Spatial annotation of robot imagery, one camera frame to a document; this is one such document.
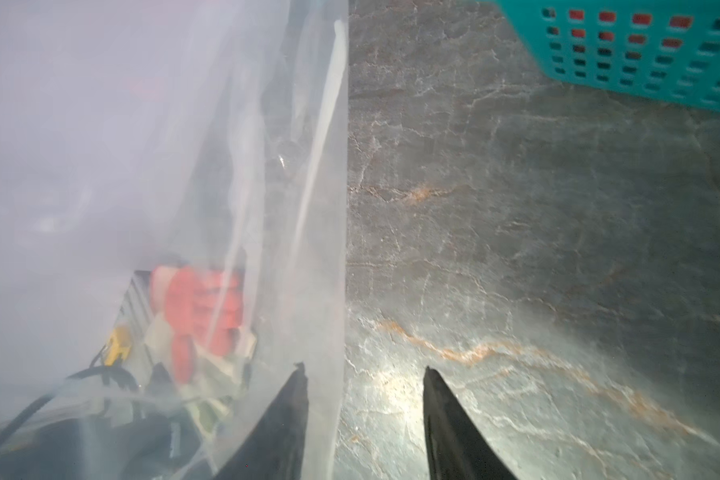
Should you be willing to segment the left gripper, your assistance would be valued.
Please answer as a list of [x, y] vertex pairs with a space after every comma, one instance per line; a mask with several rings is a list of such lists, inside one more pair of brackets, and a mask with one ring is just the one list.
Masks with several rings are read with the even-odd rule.
[[89, 367], [65, 381], [96, 377], [130, 396], [131, 419], [118, 424], [96, 413], [28, 430], [31, 419], [63, 391], [51, 390], [0, 429], [0, 479], [168, 479], [190, 463], [202, 444], [190, 414], [164, 413], [152, 402], [160, 394], [177, 394], [164, 367], [154, 367], [145, 389], [119, 365]]

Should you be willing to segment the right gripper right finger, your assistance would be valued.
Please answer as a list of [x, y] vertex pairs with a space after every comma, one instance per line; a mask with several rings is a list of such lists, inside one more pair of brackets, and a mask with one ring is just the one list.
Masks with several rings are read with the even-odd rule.
[[429, 475], [432, 480], [515, 480], [488, 445], [441, 374], [427, 367], [423, 379], [423, 416]]

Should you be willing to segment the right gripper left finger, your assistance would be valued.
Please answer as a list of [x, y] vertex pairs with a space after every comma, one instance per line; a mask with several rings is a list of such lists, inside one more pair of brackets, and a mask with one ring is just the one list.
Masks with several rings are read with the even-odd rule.
[[301, 478], [309, 416], [308, 378], [297, 363], [248, 437], [214, 480]]

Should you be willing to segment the teal plastic basket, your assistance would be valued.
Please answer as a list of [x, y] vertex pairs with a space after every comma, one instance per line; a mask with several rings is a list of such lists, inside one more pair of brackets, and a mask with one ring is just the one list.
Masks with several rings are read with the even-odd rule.
[[720, 1], [501, 1], [549, 77], [720, 112]]

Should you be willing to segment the clear zip top bag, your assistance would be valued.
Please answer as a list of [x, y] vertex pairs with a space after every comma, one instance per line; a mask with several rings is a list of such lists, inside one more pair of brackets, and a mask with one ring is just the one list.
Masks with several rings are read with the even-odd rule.
[[[0, 429], [131, 419], [119, 366], [154, 367], [148, 273], [244, 272], [247, 392], [168, 479], [214, 479], [303, 363], [300, 479], [328, 479], [343, 382], [348, 5], [344, 1], [0, 1]], [[177, 394], [152, 402], [189, 412]]]

